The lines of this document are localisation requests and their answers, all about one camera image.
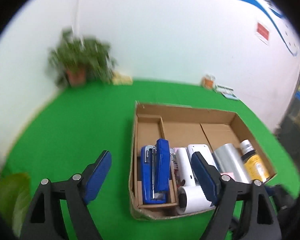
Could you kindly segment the silver cylindrical can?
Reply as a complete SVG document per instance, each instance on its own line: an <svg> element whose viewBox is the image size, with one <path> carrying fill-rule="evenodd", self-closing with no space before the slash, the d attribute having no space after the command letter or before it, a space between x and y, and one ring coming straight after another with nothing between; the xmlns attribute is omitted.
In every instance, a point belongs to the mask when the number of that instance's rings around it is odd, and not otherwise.
<svg viewBox="0 0 300 240"><path fill-rule="evenodd" d="M221 173L231 173L233 179L240 183L251 183L251 178L246 171L241 156L233 144L220 146L212 153Z"/></svg>

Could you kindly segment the red wall notice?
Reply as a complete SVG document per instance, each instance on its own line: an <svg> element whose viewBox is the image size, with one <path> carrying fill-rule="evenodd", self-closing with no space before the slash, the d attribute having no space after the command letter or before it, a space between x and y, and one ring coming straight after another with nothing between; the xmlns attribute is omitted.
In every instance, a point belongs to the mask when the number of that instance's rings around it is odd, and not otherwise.
<svg viewBox="0 0 300 240"><path fill-rule="evenodd" d="M261 23L257 22L256 26L256 36L266 45L269 44L269 30L262 25Z"/></svg>

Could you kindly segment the white handheld fan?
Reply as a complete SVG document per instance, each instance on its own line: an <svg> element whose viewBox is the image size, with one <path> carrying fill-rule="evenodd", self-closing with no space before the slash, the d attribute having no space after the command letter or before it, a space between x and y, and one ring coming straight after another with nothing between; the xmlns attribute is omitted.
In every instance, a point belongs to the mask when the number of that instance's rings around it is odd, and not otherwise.
<svg viewBox="0 0 300 240"><path fill-rule="evenodd" d="M186 215L213 208L214 206L207 200L201 186L196 184L186 148L178 148L175 157L180 178L177 213L179 215Z"/></svg>

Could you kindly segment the yellow black jar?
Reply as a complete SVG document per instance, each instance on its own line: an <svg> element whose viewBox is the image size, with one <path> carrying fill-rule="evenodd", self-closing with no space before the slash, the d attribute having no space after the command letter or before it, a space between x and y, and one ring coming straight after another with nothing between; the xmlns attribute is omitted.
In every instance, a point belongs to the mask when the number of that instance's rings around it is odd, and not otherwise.
<svg viewBox="0 0 300 240"><path fill-rule="evenodd" d="M270 178L270 174L251 142L247 139L243 140L240 143L240 149L242 151L241 159L243 165L250 178L265 183Z"/></svg>

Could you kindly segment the potted green plant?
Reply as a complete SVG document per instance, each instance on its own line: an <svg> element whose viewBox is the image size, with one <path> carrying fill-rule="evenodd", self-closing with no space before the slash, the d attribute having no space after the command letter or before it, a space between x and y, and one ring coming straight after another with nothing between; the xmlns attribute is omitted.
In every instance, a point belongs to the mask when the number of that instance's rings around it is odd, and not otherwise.
<svg viewBox="0 0 300 240"><path fill-rule="evenodd" d="M94 36L77 36L72 28L63 29L57 46L49 50L49 66L57 72L55 84L76 87L88 80L110 83L117 65L110 51L109 42Z"/></svg>

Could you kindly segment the white flat box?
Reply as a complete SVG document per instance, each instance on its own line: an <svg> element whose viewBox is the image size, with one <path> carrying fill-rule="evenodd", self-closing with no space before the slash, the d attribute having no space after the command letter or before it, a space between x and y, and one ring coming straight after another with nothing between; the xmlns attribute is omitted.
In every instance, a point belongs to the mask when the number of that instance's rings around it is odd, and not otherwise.
<svg viewBox="0 0 300 240"><path fill-rule="evenodd" d="M221 94L233 94L234 90L231 87L223 86L223 85L215 85L214 90L216 93Z"/></svg>

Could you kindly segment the teal flat booklet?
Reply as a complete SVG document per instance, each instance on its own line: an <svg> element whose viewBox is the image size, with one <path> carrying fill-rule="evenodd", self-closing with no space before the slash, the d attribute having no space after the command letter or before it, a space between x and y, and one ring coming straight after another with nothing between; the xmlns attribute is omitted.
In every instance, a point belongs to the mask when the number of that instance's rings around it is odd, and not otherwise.
<svg viewBox="0 0 300 240"><path fill-rule="evenodd" d="M229 94L229 93L222 93L222 96L224 96L226 99L229 100L235 100L235 101L239 101L240 99L235 96L234 94Z"/></svg>

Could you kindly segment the blue stapler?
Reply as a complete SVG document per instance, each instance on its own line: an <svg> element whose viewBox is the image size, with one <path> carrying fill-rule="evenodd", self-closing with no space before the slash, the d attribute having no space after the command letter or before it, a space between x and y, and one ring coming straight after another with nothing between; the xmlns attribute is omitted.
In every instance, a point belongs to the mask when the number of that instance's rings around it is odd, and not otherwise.
<svg viewBox="0 0 300 240"><path fill-rule="evenodd" d="M165 204L170 189L170 147L168 140L141 149L142 198L145 205Z"/></svg>

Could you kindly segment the colourful board game box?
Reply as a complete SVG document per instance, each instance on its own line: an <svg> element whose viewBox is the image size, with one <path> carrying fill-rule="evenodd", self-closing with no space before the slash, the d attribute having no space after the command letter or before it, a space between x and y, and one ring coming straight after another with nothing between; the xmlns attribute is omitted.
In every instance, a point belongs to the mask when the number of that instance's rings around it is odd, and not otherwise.
<svg viewBox="0 0 300 240"><path fill-rule="evenodd" d="M175 181L176 181L177 185L180 185L179 168L178 168L175 148L170 148L170 155L171 155L171 161L172 161L172 167L173 167L173 171L174 171Z"/></svg>

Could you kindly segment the white rectangular device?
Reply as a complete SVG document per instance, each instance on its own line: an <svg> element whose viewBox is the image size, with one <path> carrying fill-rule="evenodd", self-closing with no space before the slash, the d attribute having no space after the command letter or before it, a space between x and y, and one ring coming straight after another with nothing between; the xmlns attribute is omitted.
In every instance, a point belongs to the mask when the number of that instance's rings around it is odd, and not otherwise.
<svg viewBox="0 0 300 240"><path fill-rule="evenodd" d="M209 165L212 165L215 168L217 168L215 160L214 160L212 153L210 151L210 148L207 146L207 144L189 144L188 145L187 155L188 155L190 163L191 163L191 157L195 152L200 152L202 157L206 160L206 162Z"/></svg>

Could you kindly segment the orange glass jar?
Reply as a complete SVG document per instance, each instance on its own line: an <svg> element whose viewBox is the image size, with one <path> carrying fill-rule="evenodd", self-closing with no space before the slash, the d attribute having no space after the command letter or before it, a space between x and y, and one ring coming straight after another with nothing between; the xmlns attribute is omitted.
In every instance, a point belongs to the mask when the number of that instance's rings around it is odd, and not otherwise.
<svg viewBox="0 0 300 240"><path fill-rule="evenodd" d="M214 89L215 77L211 74L204 75L201 80L201 85L206 89L210 89L210 90Z"/></svg>

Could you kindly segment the green tablecloth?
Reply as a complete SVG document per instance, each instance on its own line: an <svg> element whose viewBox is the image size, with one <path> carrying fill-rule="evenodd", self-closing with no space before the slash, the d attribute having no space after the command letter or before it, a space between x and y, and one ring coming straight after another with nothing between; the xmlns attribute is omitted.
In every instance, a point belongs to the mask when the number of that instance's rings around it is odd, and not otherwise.
<svg viewBox="0 0 300 240"><path fill-rule="evenodd" d="M108 150L111 169L89 204L104 239L199 239L211 212L154 222L138 221L130 214L128 177L136 102L238 113L277 171L271 184L299 194L300 174L293 161L245 104L199 86L163 82L136 81L131 86L96 82L67 89L29 125L11 150L3 173L27 173L34 192L42 179L66 180Z"/></svg>

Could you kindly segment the yellow paper packet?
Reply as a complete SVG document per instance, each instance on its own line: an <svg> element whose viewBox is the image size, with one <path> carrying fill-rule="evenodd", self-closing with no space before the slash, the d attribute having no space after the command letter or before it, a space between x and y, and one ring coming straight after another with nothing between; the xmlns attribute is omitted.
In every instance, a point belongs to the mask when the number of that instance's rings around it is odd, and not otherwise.
<svg viewBox="0 0 300 240"><path fill-rule="evenodd" d="M113 71L113 77L111 79L112 84L119 86L131 86L133 84L133 79L128 75L120 74L119 72Z"/></svg>

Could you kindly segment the near leafy plant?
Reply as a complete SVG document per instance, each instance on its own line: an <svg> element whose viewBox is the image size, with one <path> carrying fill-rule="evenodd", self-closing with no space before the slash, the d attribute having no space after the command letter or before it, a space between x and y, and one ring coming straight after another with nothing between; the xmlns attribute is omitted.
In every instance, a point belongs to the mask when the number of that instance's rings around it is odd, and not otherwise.
<svg viewBox="0 0 300 240"><path fill-rule="evenodd" d="M2 176L0 171L0 218L15 237L20 237L30 201L29 175L14 173Z"/></svg>

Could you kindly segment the cardboard tray box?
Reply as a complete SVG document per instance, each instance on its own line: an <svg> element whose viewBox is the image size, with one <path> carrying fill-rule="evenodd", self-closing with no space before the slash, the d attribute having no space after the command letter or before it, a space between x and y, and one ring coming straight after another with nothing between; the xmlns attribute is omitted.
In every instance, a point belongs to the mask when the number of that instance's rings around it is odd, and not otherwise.
<svg viewBox="0 0 300 240"><path fill-rule="evenodd" d="M227 143L233 144L239 150L240 143L249 140L263 161L269 177L273 178L277 172L269 159L269 152L255 136L252 125L236 112L136 103L128 186L131 215L136 220L144 221L170 220L179 217L174 171L170 172L167 203L145 204L141 189L143 146L154 146L158 139L166 139L171 148L202 144L213 152Z"/></svg>

